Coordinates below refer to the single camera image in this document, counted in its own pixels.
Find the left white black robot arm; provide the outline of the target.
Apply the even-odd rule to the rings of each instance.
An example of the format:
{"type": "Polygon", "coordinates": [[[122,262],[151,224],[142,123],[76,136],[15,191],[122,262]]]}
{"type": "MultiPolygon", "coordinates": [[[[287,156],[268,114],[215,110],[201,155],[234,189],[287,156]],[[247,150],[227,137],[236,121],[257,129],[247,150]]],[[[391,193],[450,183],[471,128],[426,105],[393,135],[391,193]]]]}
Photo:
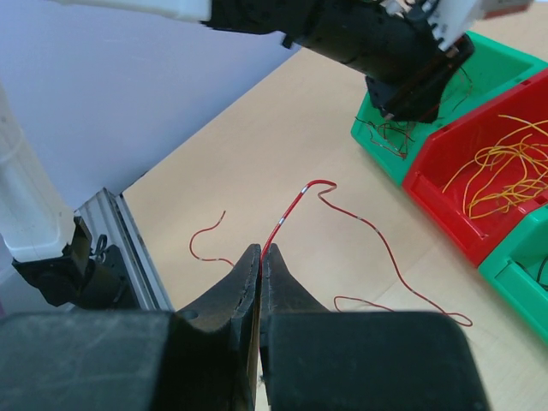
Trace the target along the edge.
{"type": "MultiPolygon", "coordinates": [[[[474,52],[467,35],[484,1],[110,1],[111,9],[198,22],[236,33],[283,34],[362,73],[386,120],[431,123],[455,72],[474,52]]],[[[134,307],[128,281],[100,262],[101,245],[66,205],[1,103],[1,234],[18,273],[52,306],[134,307]]]]}

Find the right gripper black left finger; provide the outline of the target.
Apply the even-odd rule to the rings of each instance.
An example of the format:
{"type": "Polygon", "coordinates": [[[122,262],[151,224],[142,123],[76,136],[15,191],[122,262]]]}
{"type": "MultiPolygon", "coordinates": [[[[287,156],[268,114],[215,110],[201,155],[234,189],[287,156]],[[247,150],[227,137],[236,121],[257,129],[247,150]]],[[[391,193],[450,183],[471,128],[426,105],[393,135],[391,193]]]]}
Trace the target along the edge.
{"type": "Polygon", "coordinates": [[[1,322],[4,410],[252,410],[260,247],[177,312],[22,313],[1,322]]]}

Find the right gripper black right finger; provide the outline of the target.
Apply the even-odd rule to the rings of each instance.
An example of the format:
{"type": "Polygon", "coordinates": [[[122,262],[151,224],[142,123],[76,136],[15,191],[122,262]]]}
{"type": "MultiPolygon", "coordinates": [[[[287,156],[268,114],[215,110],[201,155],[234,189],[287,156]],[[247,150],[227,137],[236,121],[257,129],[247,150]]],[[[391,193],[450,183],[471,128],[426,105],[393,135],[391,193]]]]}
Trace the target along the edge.
{"type": "Polygon", "coordinates": [[[260,358],[274,410],[487,410],[456,322],[424,311],[335,313],[289,272],[262,261],[260,358]]]}

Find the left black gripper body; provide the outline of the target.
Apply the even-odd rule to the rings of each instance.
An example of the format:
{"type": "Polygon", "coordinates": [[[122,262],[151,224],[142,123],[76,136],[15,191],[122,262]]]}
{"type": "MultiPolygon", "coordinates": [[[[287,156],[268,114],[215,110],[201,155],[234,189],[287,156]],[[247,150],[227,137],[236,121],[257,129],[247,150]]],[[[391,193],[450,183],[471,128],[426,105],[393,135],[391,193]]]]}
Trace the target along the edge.
{"type": "Polygon", "coordinates": [[[411,1],[390,13],[380,1],[284,1],[284,44],[296,42],[362,73],[372,106],[385,120],[432,123],[445,88],[473,55],[461,34],[447,49],[429,18],[439,1],[411,1]]]}

